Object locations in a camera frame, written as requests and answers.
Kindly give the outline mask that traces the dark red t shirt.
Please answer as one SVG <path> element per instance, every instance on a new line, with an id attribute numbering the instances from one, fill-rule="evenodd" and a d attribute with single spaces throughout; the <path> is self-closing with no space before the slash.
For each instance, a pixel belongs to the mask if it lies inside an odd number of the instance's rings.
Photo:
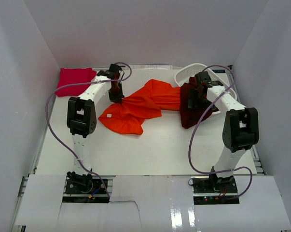
<path id="1" fill-rule="evenodd" d="M 181 125 L 188 129 L 196 125 L 211 102 L 198 95 L 198 84 L 195 77 L 180 87 L 180 118 Z"/>

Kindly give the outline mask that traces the orange t shirt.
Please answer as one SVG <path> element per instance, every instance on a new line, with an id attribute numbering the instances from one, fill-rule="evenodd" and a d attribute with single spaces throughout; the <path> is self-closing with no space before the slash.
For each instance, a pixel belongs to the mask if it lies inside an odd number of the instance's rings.
<path id="1" fill-rule="evenodd" d="M 162 116 L 163 110 L 180 109 L 180 87 L 155 79 L 141 89 L 111 104 L 98 118 L 109 130 L 118 134 L 142 135 L 146 119 Z"/>

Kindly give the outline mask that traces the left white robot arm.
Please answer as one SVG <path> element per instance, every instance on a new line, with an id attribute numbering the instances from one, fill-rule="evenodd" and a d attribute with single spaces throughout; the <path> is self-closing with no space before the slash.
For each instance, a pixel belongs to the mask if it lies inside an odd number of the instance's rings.
<path id="1" fill-rule="evenodd" d="M 113 63 L 107 71 L 97 73 L 95 84 L 91 84 L 78 97 L 70 97 L 68 100 L 67 127 L 72 135 L 75 153 L 73 171 L 78 175 L 87 175 L 92 170 L 89 142 L 97 126 L 96 104 L 106 93 L 111 102 L 122 102 L 123 76 L 120 63 Z"/>

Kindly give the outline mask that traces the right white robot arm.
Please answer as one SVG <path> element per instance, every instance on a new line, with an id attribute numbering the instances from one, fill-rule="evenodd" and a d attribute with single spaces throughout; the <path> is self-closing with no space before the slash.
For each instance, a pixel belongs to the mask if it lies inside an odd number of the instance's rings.
<path id="1" fill-rule="evenodd" d="M 193 91 L 193 101 L 205 107 L 205 113 L 216 107 L 225 115 L 222 130 L 224 148 L 208 173 L 206 183 L 219 193 L 234 180 L 234 171 L 241 157 L 259 141 L 259 119 L 256 108 L 247 108 L 239 103 L 222 81 L 212 80 L 207 71 L 195 76 L 197 88 Z"/>

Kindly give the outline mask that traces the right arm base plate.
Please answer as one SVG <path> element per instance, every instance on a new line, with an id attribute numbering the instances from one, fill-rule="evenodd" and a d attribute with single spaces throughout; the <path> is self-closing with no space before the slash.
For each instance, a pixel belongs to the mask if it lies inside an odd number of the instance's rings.
<path id="1" fill-rule="evenodd" d="M 209 178 L 191 177 L 188 180 L 188 185 L 193 187 L 193 193 L 237 193 L 237 186 L 235 180 L 230 183 L 217 184 L 211 183 Z"/>

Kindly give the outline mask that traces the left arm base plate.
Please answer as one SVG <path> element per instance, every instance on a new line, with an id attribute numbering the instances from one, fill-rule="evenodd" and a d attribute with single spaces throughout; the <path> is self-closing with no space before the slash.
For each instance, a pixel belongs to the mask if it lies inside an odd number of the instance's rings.
<path id="1" fill-rule="evenodd" d="M 106 188 L 102 181 L 98 178 L 90 178 L 86 176 L 68 178 L 65 194 L 106 194 Z"/>

